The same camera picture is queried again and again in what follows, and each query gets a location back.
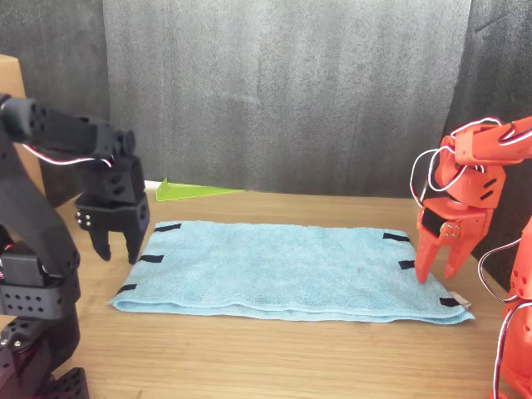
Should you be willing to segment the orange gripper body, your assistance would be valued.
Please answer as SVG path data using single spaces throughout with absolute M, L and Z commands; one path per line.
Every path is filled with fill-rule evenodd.
M 476 208 L 445 197 L 427 199 L 417 220 L 419 244 L 479 242 L 487 235 L 492 216 L 492 209 Z

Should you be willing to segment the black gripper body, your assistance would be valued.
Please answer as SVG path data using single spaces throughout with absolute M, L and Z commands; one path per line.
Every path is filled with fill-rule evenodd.
M 150 222 L 147 195 L 132 203 L 100 201 L 95 196 L 78 198 L 78 219 L 85 231 L 145 232 Z

